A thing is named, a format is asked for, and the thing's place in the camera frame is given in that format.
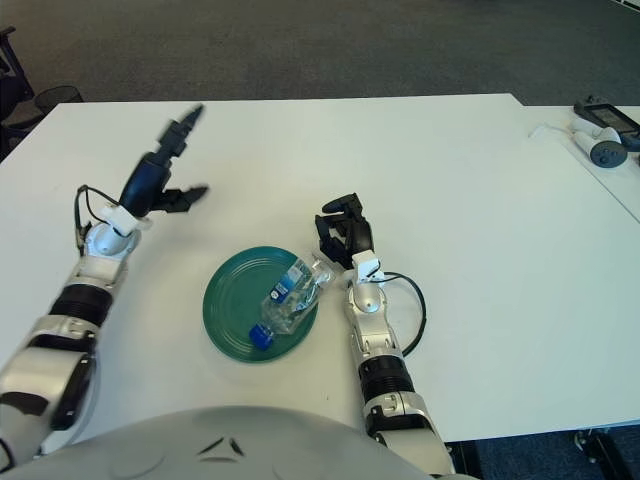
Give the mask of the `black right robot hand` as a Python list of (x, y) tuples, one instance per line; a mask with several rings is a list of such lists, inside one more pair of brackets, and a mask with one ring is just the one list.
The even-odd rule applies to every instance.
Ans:
[(371, 226), (356, 193), (326, 203), (314, 221), (320, 251), (345, 270), (353, 267), (354, 255), (374, 250)]

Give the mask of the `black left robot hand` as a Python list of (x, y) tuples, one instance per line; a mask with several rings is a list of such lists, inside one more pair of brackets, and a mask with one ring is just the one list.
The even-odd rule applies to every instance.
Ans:
[(160, 135), (155, 151), (145, 153), (127, 180), (118, 203), (136, 218), (152, 211), (185, 213), (209, 191), (206, 184), (187, 190), (167, 189), (171, 177), (172, 159), (186, 149), (187, 137), (194, 129), (204, 105), (198, 104), (179, 120), (171, 120)]

